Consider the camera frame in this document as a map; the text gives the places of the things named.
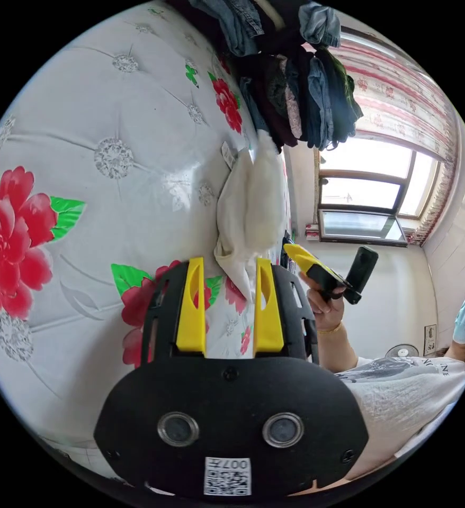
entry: green leaf pattern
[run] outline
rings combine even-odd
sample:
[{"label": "green leaf pattern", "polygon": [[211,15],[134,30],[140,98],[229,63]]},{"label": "green leaf pattern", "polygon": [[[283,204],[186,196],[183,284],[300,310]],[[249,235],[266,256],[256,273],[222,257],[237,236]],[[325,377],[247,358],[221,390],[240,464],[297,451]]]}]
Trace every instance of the green leaf pattern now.
[{"label": "green leaf pattern", "polygon": [[211,289],[211,296],[209,299],[210,307],[215,303],[222,287],[223,276],[210,277],[204,281],[206,286]]},{"label": "green leaf pattern", "polygon": [[199,85],[197,83],[197,80],[195,78],[196,74],[197,74],[197,70],[194,69],[193,67],[190,67],[190,65],[185,65],[185,69],[186,69],[186,74],[185,76],[197,87],[199,88]]},{"label": "green leaf pattern", "polygon": [[86,203],[75,199],[64,199],[51,196],[51,208],[58,214],[56,226],[51,229],[54,239],[60,240],[75,226],[79,220]]},{"label": "green leaf pattern", "polygon": [[111,271],[120,296],[132,287],[141,287],[145,278],[153,280],[150,274],[133,266],[112,264]]}]

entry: bracelet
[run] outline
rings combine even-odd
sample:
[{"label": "bracelet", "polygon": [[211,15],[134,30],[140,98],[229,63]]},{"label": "bracelet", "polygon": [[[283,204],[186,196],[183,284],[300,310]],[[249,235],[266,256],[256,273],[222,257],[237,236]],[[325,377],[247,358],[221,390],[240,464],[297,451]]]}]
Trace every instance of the bracelet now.
[{"label": "bracelet", "polygon": [[325,333],[335,333],[336,331],[339,330],[339,328],[342,326],[342,321],[340,321],[340,323],[334,327],[332,330],[317,330],[317,333],[319,334],[325,334]]}]

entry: curtain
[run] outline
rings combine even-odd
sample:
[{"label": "curtain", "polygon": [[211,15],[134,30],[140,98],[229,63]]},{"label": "curtain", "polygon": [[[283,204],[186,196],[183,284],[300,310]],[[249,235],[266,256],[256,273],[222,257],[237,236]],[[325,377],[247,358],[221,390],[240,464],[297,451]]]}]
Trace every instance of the curtain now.
[{"label": "curtain", "polygon": [[443,91],[423,71],[371,45],[342,40],[330,48],[354,79],[364,117],[356,136],[389,140],[442,162],[433,197],[410,243],[422,245],[449,197],[458,155],[457,116]]}]

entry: camera lens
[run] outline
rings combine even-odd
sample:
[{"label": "camera lens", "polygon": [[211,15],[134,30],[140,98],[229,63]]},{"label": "camera lens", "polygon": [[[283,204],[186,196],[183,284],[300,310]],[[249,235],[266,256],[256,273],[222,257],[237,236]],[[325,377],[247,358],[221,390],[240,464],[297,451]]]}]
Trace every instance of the camera lens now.
[{"label": "camera lens", "polygon": [[268,418],[263,426],[263,438],[275,448],[295,445],[303,436],[303,422],[293,413],[278,413]]},{"label": "camera lens", "polygon": [[157,431],[162,441],[176,447],[190,446],[199,437],[199,427],[194,418],[180,412],[162,416]]}]

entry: wall socket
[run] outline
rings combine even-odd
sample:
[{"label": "wall socket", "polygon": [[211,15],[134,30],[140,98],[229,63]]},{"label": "wall socket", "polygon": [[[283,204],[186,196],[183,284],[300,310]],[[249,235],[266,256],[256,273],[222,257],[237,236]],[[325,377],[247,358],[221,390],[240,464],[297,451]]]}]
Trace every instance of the wall socket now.
[{"label": "wall socket", "polygon": [[437,342],[437,325],[431,324],[429,326],[426,326],[423,356],[428,356],[435,353],[436,342]]}]

